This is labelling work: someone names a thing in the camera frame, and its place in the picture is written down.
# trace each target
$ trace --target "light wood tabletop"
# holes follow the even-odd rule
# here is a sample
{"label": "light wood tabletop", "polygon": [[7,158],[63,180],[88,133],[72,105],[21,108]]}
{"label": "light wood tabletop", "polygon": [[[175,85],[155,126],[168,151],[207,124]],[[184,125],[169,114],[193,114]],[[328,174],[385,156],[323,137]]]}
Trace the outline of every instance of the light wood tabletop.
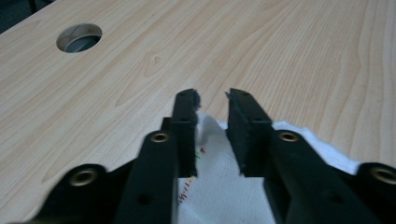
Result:
{"label": "light wood tabletop", "polygon": [[[100,41],[60,51],[82,23]],[[190,88],[216,119],[237,88],[354,160],[396,166],[396,1],[55,1],[0,35],[0,222],[33,216],[75,166],[135,158]]]}

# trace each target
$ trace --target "white fabric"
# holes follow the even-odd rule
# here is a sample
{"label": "white fabric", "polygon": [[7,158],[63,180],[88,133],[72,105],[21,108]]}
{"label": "white fabric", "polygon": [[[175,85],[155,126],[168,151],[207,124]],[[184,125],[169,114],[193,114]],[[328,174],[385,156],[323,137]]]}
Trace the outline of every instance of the white fabric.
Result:
{"label": "white fabric", "polygon": [[[286,121],[275,122],[276,130],[299,133],[331,166],[354,174],[359,166],[336,148]],[[275,223],[267,202],[262,178],[245,178],[239,174],[231,145],[224,130],[226,122],[199,115],[196,134],[198,178],[179,179],[178,222]]]}

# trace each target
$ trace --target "table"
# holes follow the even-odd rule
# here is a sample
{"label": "table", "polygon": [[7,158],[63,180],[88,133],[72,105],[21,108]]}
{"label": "table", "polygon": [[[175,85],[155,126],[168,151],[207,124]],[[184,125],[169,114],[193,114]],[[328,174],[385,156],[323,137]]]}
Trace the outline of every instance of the table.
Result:
{"label": "table", "polygon": [[[60,33],[93,23],[91,49]],[[227,119],[251,92],[273,120],[396,166],[396,2],[58,0],[0,35],[0,219],[35,214],[71,168],[135,158],[178,91]]]}

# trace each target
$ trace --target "white cloth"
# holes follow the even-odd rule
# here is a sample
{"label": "white cloth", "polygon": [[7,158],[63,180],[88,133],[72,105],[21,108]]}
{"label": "white cloth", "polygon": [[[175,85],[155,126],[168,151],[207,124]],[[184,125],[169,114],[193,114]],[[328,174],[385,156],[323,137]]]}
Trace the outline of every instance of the white cloth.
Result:
{"label": "white cloth", "polygon": [[[286,121],[274,122],[276,130],[299,133],[331,166],[354,174],[359,162],[315,137],[308,129]],[[178,222],[275,223],[263,189],[262,178],[245,178],[239,168],[224,130],[226,122],[200,114],[196,132],[198,178],[179,179]]]}

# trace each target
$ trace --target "dark floor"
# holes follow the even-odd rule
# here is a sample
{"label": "dark floor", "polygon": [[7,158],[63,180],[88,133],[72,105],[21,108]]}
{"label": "dark floor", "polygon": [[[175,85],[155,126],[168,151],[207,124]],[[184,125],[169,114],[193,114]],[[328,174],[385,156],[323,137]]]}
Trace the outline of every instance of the dark floor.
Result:
{"label": "dark floor", "polygon": [[[50,0],[35,0],[37,10],[50,4]],[[0,0],[0,34],[32,15],[28,0]]]}

